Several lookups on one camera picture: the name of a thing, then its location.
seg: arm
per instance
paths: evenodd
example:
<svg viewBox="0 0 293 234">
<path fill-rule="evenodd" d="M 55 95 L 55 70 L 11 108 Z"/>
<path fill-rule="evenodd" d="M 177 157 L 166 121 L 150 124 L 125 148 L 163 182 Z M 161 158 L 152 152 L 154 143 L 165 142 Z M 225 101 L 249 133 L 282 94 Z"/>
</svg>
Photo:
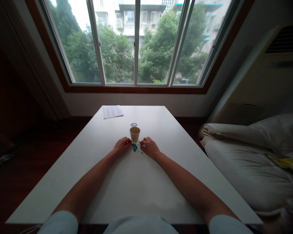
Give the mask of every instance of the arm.
<svg viewBox="0 0 293 234">
<path fill-rule="evenodd" d="M 238 219 L 230 208 L 208 187 L 163 154 L 150 137 L 144 138 L 140 144 L 142 145 L 142 151 L 152 157 L 164 169 L 177 189 L 202 216 L 207 225 L 216 215 L 228 215 Z"/>
<path fill-rule="evenodd" d="M 100 189 L 105 176 L 117 157 L 122 155 L 131 145 L 127 137 L 120 139 L 113 150 L 91 168 L 68 192 L 52 214 L 65 210 L 70 211 L 81 221 L 89 204 Z"/>
</svg>

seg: light blue shirt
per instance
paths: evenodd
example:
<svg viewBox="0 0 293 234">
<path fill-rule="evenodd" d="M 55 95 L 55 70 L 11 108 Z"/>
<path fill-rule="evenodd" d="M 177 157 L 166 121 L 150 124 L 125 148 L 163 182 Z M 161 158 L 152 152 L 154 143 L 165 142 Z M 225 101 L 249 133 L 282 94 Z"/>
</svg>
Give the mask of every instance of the light blue shirt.
<svg viewBox="0 0 293 234">
<path fill-rule="evenodd" d="M 38 234 L 76 234 L 78 221 L 69 211 L 59 211 L 51 215 Z M 210 234 L 252 234 L 239 220 L 226 215 L 217 215 L 209 224 Z M 178 234 L 163 218 L 155 214 L 136 214 L 113 220 L 104 234 Z"/>
</svg>

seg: dark wooden floor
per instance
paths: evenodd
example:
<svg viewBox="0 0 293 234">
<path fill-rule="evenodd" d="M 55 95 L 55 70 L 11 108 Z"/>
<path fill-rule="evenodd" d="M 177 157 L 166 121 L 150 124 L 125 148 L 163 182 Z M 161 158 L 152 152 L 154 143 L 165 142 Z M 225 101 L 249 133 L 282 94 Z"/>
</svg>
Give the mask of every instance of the dark wooden floor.
<svg viewBox="0 0 293 234">
<path fill-rule="evenodd" d="M 15 139 L 21 145 L 21 150 L 0 170 L 0 233 L 17 234 L 33 226 L 7 225 L 5 221 L 89 120 L 90 118 L 48 122 Z M 201 124 L 181 123 L 196 143 L 199 142 Z M 176 228 L 179 232 L 195 233 L 191 225 Z M 84 226 L 80 233 L 87 233 L 87 230 L 89 226 Z"/>
</svg>

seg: shirt sleeve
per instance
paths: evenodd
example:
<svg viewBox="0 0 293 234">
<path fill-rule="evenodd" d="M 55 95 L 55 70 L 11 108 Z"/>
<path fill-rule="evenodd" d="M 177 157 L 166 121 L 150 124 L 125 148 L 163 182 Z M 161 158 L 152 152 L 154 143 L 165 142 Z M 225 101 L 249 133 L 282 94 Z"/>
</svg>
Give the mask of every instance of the shirt sleeve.
<svg viewBox="0 0 293 234">
<path fill-rule="evenodd" d="M 77 218 L 69 211 L 58 211 L 47 219 L 38 234 L 77 234 L 77 232 Z"/>
<path fill-rule="evenodd" d="M 220 214 L 211 219 L 209 223 L 210 234 L 253 234 L 247 226 L 241 223 L 239 220 Z"/>
</svg>

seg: tree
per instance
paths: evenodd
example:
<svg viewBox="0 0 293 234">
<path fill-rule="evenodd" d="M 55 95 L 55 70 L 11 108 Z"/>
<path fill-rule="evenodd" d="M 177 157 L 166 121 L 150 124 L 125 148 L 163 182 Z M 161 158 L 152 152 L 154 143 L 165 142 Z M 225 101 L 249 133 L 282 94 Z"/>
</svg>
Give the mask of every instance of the tree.
<svg viewBox="0 0 293 234">
<path fill-rule="evenodd" d="M 98 24 L 98 36 L 106 82 L 133 82 L 133 52 L 126 36 L 116 34 L 113 28 Z"/>
<path fill-rule="evenodd" d="M 72 31 L 81 32 L 81 28 L 73 15 L 72 7 L 68 0 L 56 0 L 56 6 L 53 6 L 50 0 L 48 2 L 62 43 L 66 46 L 67 38 Z"/>
<path fill-rule="evenodd" d="M 91 28 L 88 26 L 84 32 L 72 31 L 66 40 L 65 52 L 75 81 L 78 83 L 100 83 Z"/>
<path fill-rule="evenodd" d="M 184 77 L 194 76 L 202 69 L 207 53 L 198 53 L 197 48 L 204 40 L 205 8 L 196 4 L 193 8 L 188 33 L 182 48 L 178 72 Z M 145 44 L 141 48 L 139 78 L 143 83 L 165 83 L 178 31 L 180 15 L 171 9 L 160 19 L 155 32 L 145 29 Z"/>
</svg>

